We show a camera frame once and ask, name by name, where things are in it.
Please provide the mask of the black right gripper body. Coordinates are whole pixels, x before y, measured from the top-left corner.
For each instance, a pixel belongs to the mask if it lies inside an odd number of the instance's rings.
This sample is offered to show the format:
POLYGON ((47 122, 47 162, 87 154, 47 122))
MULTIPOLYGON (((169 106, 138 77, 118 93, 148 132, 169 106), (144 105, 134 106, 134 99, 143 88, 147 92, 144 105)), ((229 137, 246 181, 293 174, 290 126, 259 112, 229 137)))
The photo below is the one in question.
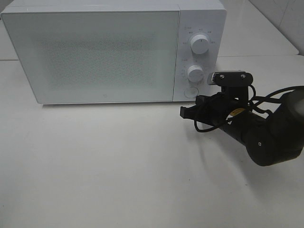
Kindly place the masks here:
POLYGON ((219 128, 236 140, 248 140, 252 109, 236 99, 226 99, 223 94, 213 97, 210 105, 201 107, 199 122, 210 125, 212 130, 219 128))

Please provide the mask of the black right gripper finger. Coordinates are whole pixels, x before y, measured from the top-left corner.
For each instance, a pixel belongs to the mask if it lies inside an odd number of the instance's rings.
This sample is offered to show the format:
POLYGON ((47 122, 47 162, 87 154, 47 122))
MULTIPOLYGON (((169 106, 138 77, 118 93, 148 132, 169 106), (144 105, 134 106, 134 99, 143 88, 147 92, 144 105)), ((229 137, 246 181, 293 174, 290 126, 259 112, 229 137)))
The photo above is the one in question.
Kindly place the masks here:
POLYGON ((210 105, 213 99, 214 99, 213 96, 198 95, 196 97, 196 105, 198 106, 210 105))
POLYGON ((192 107, 180 107, 180 117, 183 119, 200 120, 202 117, 201 106, 194 105, 192 107))

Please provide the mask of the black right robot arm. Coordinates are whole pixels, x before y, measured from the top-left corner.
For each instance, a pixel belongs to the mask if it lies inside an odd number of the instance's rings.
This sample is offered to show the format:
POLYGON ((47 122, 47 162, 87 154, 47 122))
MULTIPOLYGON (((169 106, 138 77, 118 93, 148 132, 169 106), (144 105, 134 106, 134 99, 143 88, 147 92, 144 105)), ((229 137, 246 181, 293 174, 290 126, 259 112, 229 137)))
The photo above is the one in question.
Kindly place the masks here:
POLYGON ((270 166, 297 158, 304 147, 304 88, 292 86, 267 96, 248 88, 240 98, 227 91, 199 95, 192 107, 181 107, 180 116, 194 121, 199 133, 220 129, 245 146, 251 160, 270 166))

